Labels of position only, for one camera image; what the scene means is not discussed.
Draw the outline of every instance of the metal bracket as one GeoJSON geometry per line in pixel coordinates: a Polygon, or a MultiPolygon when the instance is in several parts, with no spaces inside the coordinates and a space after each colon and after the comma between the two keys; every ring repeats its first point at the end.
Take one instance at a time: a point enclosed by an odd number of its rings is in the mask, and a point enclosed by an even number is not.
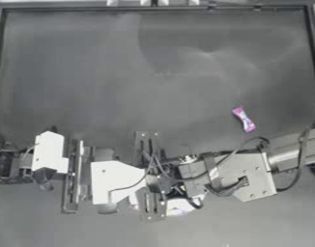
{"type": "Polygon", "coordinates": [[[265,153],[239,153],[218,166],[222,187],[231,186],[244,177],[248,186],[241,187],[233,196],[248,202],[276,194],[274,182],[266,163],[265,153]]]}
{"type": "MultiPolygon", "coordinates": [[[[140,168],[147,168],[148,161],[143,157],[142,152],[144,151],[148,155],[154,154],[160,159],[159,133],[136,131],[134,151],[135,165],[140,168]]],[[[135,192],[135,196],[142,220],[154,222],[162,220],[166,215],[166,200],[163,195],[168,192],[170,185],[160,179],[158,168],[151,169],[146,182],[148,187],[139,189],[135,192]]]]}
{"type": "Polygon", "coordinates": [[[166,200],[163,195],[151,193],[147,187],[143,187],[135,192],[138,200],[138,208],[140,219],[144,222],[155,222],[163,220],[166,216],[166,200]]]}
{"type": "Polygon", "coordinates": [[[75,213],[80,201],[80,177],[81,177],[81,156],[84,152],[83,141],[71,140],[68,147],[69,166],[63,182],[61,212],[75,213]]]}

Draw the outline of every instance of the purple candy wrapper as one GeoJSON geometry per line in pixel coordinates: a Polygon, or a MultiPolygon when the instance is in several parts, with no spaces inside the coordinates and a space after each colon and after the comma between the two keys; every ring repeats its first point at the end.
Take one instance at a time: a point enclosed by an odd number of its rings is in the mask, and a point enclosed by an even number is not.
{"type": "Polygon", "coordinates": [[[231,113],[241,120],[241,122],[244,123],[244,130],[245,130],[245,132],[249,133],[250,131],[253,131],[256,129],[256,124],[248,118],[248,116],[245,114],[244,108],[242,107],[234,108],[231,110],[231,113]]]}

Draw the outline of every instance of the black cable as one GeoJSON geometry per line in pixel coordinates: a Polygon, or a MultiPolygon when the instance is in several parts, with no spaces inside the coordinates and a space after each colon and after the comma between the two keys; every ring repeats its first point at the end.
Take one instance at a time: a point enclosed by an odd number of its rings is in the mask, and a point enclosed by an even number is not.
{"type": "Polygon", "coordinates": [[[186,201],[189,203],[189,205],[194,208],[194,209],[202,209],[203,208],[203,202],[199,198],[197,198],[199,201],[199,205],[193,201],[193,198],[186,198],[186,201]]]}
{"type": "Polygon", "coordinates": [[[296,176],[294,176],[294,178],[293,178],[293,180],[288,186],[285,186],[284,188],[276,188],[277,192],[284,192],[284,191],[289,190],[296,185],[296,183],[298,181],[298,177],[301,174],[301,168],[305,165],[307,141],[308,141],[309,132],[311,132],[311,129],[313,126],[315,125],[311,125],[308,128],[305,128],[297,137],[297,142],[298,142],[297,167],[296,167],[297,173],[296,173],[296,176]]]}
{"type": "Polygon", "coordinates": [[[234,193],[235,190],[238,190],[241,187],[244,187],[248,183],[248,180],[242,178],[234,185],[223,188],[222,190],[217,191],[211,187],[210,184],[205,185],[205,188],[207,191],[217,197],[229,197],[234,193]]]}
{"type": "MultiPolygon", "coordinates": [[[[244,148],[244,146],[250,143],[252,141],[256,141],[256,140],[262,140],[268,143],[268,140],[262,137],[253,137],[250,138],[249,140],[246,140],[244,143],[241,143],[241,145],[233,150],[233,152],[230,154],[227,154],[215,164],[215,166],[221,166],[237,153],[238,151],[244,148]]],[[[163,176],[168,179],[172,179],[174,181],[181,181],[181,182],[186,182],[186,181],[194,181],[194,180],[198,180],[201,178],[203,178],[206,175],[209,175],[209,172],[210,171],[205,171],[202,174],[199,174],[198,176],[193,177],[193,178],[172,178],[171,176],[167,175],[167,173],[164,172],[163,168],[162,168],[162,165],[160,165],[160,162],[156,158],[156,156],[154,155],[154,158],[155,158],[155,163],[156,163],[156,166],[163,174],[163,176]]]]}

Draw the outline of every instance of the wire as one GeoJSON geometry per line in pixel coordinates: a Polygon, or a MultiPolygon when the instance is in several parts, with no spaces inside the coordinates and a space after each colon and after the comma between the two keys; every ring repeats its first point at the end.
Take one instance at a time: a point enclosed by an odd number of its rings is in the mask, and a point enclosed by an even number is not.
{"type": "Polygon", "coordinates": [[[21,157],[21,159],[20,159],[18,167],[21,167],[26,155],[29,154],[30,151],[33,151],[33,149],[34,149],[34,147],[36,147],[37,145],[38,145],[38,143],[36,143],[34,145],[32,145],[32,146],[26,149],[26,151],[25,151],[25,153],[24,153],[24,155],[22,155],[22,157],[21,157]]]}
{"type": "Polygon", "coordinates": [[[248,183],[248,180],[242,178],[234,185],[223,188],[222,190],[217,191],[214,190],[213,186],[210,184],[205,185],[205,188],[207,191],[217,197],[229,197],[234,193],[235,190],[238,190],[241,187],[244,187],[248,183]]]}
{"type": "Polygon", "coordinates": [[[300,133],[298,137],[297,137],[297,141],[298,141],[298,151],[297,151],[297,173],[296,176],[292,180],[292,182],[289,183],[288,186],[285,186],[284,188],[276,188],[277,192],[284,192],[286,190],[289,190],[297,183],[298,181],[298,177],[301,174],[301,168],[305,165],[305,154],[307,154],[307,141],[308,141],[308,135],[311,132],[311,129],[315,125],[311,125],[308,128],[304,129],[304,131],[300,133]]]}
{"type": "Polygon", "coordinates": [[[199,198],[197,198],[197,200],[199,201],[199,205],[193,201],[193,198],[186,198],[186,201],[189,203],[189,205],[194,208],[194,209],[202,209],[203,208],[203,202],[199,198]]]}
{"type": "MultiPolygon", "coordinates": [[[[234,150],[230,154],[227,154],[215,164],[215,167],[217,166],[221,166],[238,152],[239,150],[244,148],[244,146],[246,144],[249,144],[250,142],[256,141],[256,140],[262,140],[268,143],[268,140],[265,138],[262,138],[261,136],[258,137],[253,137],[250,138],[249,140],[246,140],[234,150]]],[[[186,182],[186,181],[195,181],[201,178],[203,178],[206,175],[209,175],[210,171],[205,171],[202,174],[199,174],[198,176],[195,177],[191,177],[191,178],[172,178],[171,176],[167,175],[167,173],[164,172],[163,168],[162,168],[162,165],[160,165],[160,162],[156,158],[156,156],[154,155],[154,159],[155,159],[155,162],[156,162],[156,166],[163,174],[163,176],[168,179],[172,179],[175,181],[181,181],[181,182],[186,182]]]]}
{"type": "Polygon", "coordinates": [[[111,199],[111,193],[114,193],[115,191],[120,191],[120,190],[124,190],[124,189],[130,189],[130,188],[132,188],[134,186],[136,186],[136,185],[143,181],[143,179],[146,178],[146,176],[147,176],[150,170],[152,169],[152,165],[154,165],[154,157],[151,157],[151,161],[150,161],[150,164],[148,164],[148,167],[147,167],[147,170],[146,170],[146,172],[144,172],[143,177],[142,177],[134,184],[131,184],[130,186],[109,190],[109,192],[108,192],[108,194],[109,194],[109,199],[111,199]]]}

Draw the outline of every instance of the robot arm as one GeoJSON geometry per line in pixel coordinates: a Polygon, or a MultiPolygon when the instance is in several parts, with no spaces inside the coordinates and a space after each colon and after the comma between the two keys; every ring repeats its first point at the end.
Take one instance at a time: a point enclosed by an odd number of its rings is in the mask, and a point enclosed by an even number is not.
{"type": "Polygon", "coordinates": [[[63,212],[76,212],[81,200],[91,200],[99,213],[116,212],[127,202],[142,220],[154,222],[201,208],[207,193],[249,202],[289,189],[302,167],[315,165],[315,128],[270,140],[253,138],[234,151],[172,158],[164,155],[159,133],[135,132],[132,160],[124,164],[112,150],[84,147],[83,141],[64,141],[48,131],[26,151],[0,148],[0,184],[36,182],[51,189],[61,175],[63,212]],[[244,150],[250,142],[257,147],[244,150]],[[289,170],[297,171],[294,180],[276,188],[272,176],[289,170]]]}

